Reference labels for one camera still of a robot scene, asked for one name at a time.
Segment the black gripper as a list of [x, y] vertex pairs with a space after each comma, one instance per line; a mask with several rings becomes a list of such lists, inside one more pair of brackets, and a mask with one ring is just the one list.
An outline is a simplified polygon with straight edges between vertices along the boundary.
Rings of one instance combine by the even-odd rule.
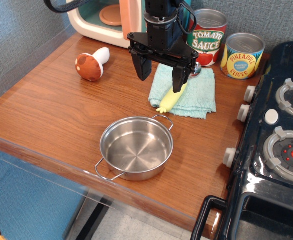
[[199, 54], [185, 43], [185, 29], [180, 17], [146, 17], [145, 20], [146, 33], [131, 32], [127, 35], [137, 76], [145, 81], [152, 72], [152, 62], [172, 67], [173, 92], [179, 93], [190, 74], [200, 72]]

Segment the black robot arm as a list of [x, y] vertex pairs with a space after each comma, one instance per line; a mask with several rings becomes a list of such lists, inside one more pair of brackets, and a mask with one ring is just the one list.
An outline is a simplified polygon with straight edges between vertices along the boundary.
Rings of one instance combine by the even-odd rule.
[[199, 53], [187, 45], [184, 36], [197, 26], [195, 11], [184, 0], [145, 1], [147, 32], [131, 32], [129, 52], [140, 80], [146, 80], [157, 62], [173, 68], [173, 92], [179, 93], [194, 73]]

